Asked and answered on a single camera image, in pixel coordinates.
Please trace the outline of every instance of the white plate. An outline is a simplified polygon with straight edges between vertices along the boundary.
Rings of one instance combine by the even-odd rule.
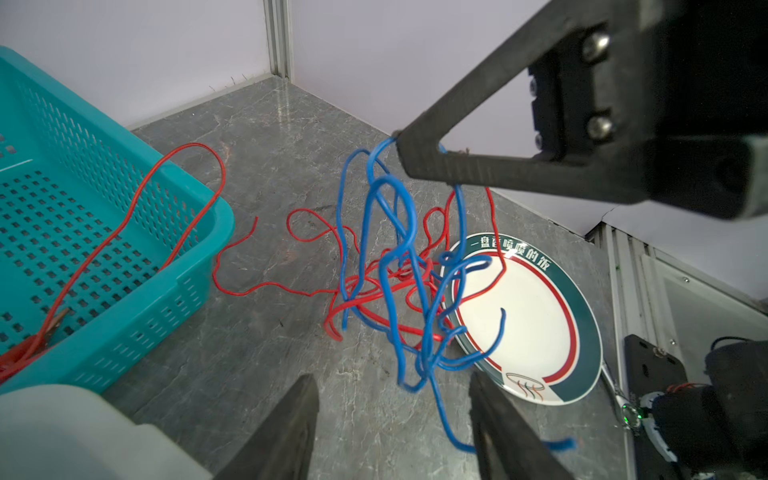
[[[507,273],[492,290],[462,303],[451,315],[454,325],[467,326],[467,334],[457,339],[459,345],[467,353],[490,348],[504,308],[507,319],[502,343],[478,366],[501,387],[529,402],[576,402],[594,387],[603,358],[592,310],[549,255],[509,235],[499,235],[499,239]],[[467,275],[464,297],[485,288],[502,269],[492,232],[467,237],[465,258],[480,254],[494,257],[493,263]],[[456,287],[454,282],[451,301]]]

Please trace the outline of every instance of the marble surface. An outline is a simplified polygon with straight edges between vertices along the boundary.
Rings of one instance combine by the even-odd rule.
[[[223,197],[244,235],[254,215],[255,237],[223,257],[225,286],[244,290],[264,280],[311,291],[338,278],[331,237],[298,243],[286,232],[289,211],[308,207],[334,214],[339,172],[358,146],[385,135],[278,78],[154,122],[135,134],[161,153],[190,141],[209,144],[227,164]],[[445,203],[444,184],[407,179],[396,153],[385,162],[406,179],[419,215]],[[219,171],[212,158],[185,151],[177,163],[209,187]],[[367,186],[364,162],[349,172],[345,222],[359,229]],[[466,187],[469,231],[486,231],[483,189]],[[520,237],[554,257],[590,303],[615,366],[607,259],[592,244],[503,198],[496,197],[502,233]],[[296,232],[320,225],[296,218]],[[372,222],[371,249],[392,245],[394,230],[381,215]],[[203,466],[217,472],[238,451],[277,400],[303,373],[319,386],[320,412],[310,478],[478,478],[475,456],[453,448],[442,430],[432,393],[411,395],[396,385],[395,356],[383,334],[350,320],[343,342],[322,321],[329,295],[305,298],[275,288],[248,297],[213,291],[208,303],[113,385],[104,397],[136,423],[160,428]],[[406,322],[416,322],[406,314]],[[471,371],[437,375],[456,435],[471,441]],[[584,399],[559,407],[511,401],[544,439],[578,438],[559,455],[575,478],[626,478],[624,440],[611,400],[599,382]]]

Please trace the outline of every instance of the red stripe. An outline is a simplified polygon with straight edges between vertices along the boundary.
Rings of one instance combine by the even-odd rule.
[[[497,252],[488,252],[488,253],[482,253],[482,255],[489,255],[493,257],[498,257]],[[573,316],[571,316],[571,312],[568,309],[568,305],[565,303],[565,300],[560,295],[560,292],[556,288],[554,288],[554,285],[549,281],[549,279],[541,273],[536,267],[531,265],[528,261],[523,260],[522,258],[514,255],[512,258],[508,258],[507,260],[512,260],[514,262],[520,263],[521,265],[528,268],[531,272],[533,272],[542,282],[544,282],[544,285],[549,288],[549,290],[552,292],[554,297],[558,299],[558,303],[560,304],[560,308],[563,309],[563,314],[565,315],[566,323],[568,324],[568,335],[571,339],[571,347],[568,350],[568,357],[565,360],[565,364],[555,373],[552,375],[544,377],[542,380],[546,383],[553,383],[557,382],[559,379],[563,378],[566,373],[568,373],[569,370],[571,370],[571,367],[573,366],[575,360],[576,360],[576,324],[574,323]],[[456,295],[457,286],[456,283],[454,283],[454,298]],[[461,308],[458,308],[456,310],[456,313],[458,315],[458,321],[464,325],[464,320],[462,319],[462,313]],[[480,347],[478,346],[477,342],[475,342],[475,339],[472,338],[472,335],[470,335],[469,331],[467,331],[467,337],[469,338],[469,341],[472,343],[472,345],[477,349],[480,350]],[[488,360],[488,363],[493,365],[499,372],[502,371],[502,368],[493,360],[491,360],[490,357],[488,357],[486,360]]]

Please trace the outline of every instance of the bolt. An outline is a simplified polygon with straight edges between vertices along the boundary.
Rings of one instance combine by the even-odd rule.
[[[614,133],[614,122],[606,115],[595,115],[587,122],[587,135],[594,141],[605,141]]]
[[[593,32],[581,44],[581,58],[587,63],[601,60],[611,44],[611,37],[604,31]]]

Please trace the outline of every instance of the plastic basket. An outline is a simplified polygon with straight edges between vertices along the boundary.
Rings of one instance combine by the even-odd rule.
[[[0,47],[0,353],[34,335],[78,264],[124,218],[160,154],[22,56]],[[218,200],[158,272],[212,193],[173,164],[79,278],[43,357],[0,386],[101,392],[206,301],[234,229]]]

